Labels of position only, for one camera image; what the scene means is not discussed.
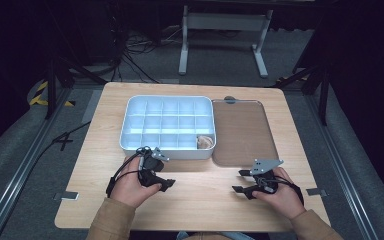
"forearm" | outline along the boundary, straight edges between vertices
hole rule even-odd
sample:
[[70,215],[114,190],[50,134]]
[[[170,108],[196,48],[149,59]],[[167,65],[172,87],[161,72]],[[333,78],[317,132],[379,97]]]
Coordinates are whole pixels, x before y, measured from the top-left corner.
[[313,210],[306,211],[291,220],[295,233],[300,240],[323,239],[336,240],[342,237],[327,225]]
[[135,208],[105,198],[89,229],[87,239],[129,239]]

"person's left hand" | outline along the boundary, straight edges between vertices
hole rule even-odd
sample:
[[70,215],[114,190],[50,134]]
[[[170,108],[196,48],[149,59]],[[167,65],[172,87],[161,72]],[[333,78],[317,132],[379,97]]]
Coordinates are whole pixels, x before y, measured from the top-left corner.
[[124,169],[121,171],[120,176],[127,173],[124,177],[119,179],[111,192],[110,198],[119,202],[125,203],[134,208],[138,208],[146,199],[157,193],[161,184],[154,184],[150,187],[143,187],[138,179],[140,157],[133,159]]

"person's right hand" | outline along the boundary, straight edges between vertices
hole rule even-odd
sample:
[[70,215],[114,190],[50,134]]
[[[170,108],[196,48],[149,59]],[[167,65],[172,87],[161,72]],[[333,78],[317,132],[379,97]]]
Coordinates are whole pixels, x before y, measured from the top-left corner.
[[[278,167],[273,169],[273,172],[275,176],[282,177],[293,183],[285,169]],[[279,187],[274,194],[254,191],[252,195],[269,203],[276,211],[289,220],[307,211],[299,200],[297,193],[291,187],[282,183],[279,183]]]
[[111,192],[110,198],[125,203],[131,207],[138,208],[146,199],[156,194],[161,184],[143,187],[138,179],[140,157],[136,157],[121,171],[120,176],[129,173],[119,179]]

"metal stand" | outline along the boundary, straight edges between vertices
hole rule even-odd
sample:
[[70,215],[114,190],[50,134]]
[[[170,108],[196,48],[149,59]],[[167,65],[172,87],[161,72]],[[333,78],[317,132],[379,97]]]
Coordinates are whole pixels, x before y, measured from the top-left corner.
[[294,75],[288,78],[280,78],[280,81],[275,85],[268,86],[267,88],[279,88],[283,87],[300,80],[305,76],[309,76],[307,82],[302,86],[301,91],[305,95],[312,95],[321,84],[320,88],[320,100],[318,113],[320,117],[320,121],[324,126],[326,123],[326,106],[327,106],[327,97],[329,92],[329,67],[326,65],[321,66],[313,66],[310,68],[306,68],[300,72],[295,73]]
[[48,64],[48,112],[45,119],[49,119],[56,109],[57,87],[56,79],[61,83],[63,88],[72,88],[74,79],[69,69],[72,68],[84,76],[90,78],[100,85],[105,85],[107,81],[91,73],[87,69],[72,63],[71,61],[60,56],[54,56]]
[[188,64],[188,30],[189,29],[220,29],[239,31],[259,31],[260,38],[257,44],[252,45],[258,71],[262,78],[267,78],[268,73],[261,55],[264,39],[270,25],[273,11],[267,11],[266,15],[240,15],[240,14],[213,14],[213,13],[189,13],[188,6],[183,8],[183,43],[180,53],[179,74],[185,75]]

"light blue tray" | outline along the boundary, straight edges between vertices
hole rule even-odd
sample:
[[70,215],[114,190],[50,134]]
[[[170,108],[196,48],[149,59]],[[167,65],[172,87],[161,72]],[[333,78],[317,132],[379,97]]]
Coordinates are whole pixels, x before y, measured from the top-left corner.
[[[198,149],[197,138],[213,146]],[[139,147],[158,147],[170,159],[208,159],[216,144],[213,106],[203,96],[139,95],[129,99],[120,146],[127,156]]]

